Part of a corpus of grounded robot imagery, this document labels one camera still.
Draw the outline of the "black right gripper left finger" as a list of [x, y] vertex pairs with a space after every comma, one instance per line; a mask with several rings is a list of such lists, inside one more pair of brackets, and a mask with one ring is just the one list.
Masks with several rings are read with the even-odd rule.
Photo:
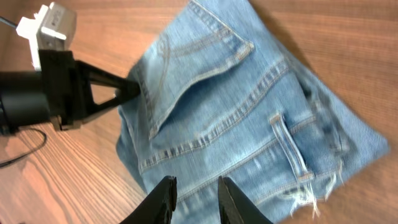
[[170, 224], [177, 204], [177, 178], [165, 176], [120, 224]]

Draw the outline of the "light blue denim jeans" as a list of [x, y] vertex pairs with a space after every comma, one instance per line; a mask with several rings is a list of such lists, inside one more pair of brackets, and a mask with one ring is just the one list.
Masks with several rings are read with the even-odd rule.
[[176, 177], [173, 223], [218, 223], [220, 176], [279, 222], [389, 150], [247, 1], [190, 1], [128, 77], [116, 151], [145, 192]]

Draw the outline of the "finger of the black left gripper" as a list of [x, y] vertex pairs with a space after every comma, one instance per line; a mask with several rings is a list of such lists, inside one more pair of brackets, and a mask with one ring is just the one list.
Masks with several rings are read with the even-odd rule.
[[115, 107], [139, 96], [137, 82], [122, 78], [86, 62], [77, 60], [77, 120], [88, 123]]

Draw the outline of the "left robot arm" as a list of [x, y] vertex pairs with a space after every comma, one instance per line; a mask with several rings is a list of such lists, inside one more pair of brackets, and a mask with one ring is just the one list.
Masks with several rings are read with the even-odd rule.
[[52, 123], [78, 129], [140, 94], [137, 82], [75, 60], [71, 51], [40, 50], [39, 71], [1, 72], [1, 132]]

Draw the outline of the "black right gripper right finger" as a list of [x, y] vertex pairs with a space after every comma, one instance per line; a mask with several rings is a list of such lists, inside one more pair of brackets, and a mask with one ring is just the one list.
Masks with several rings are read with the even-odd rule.
[[218, 178], [221, 224], [272, 224], [229, 177]]

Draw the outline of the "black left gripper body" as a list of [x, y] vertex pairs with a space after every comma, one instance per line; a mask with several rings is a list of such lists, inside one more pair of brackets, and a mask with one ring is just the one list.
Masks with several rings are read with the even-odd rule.
[[71, 51], [39, 50], [50, 122], [57, 131], [78, 129], [93, 118], [93, 67]]

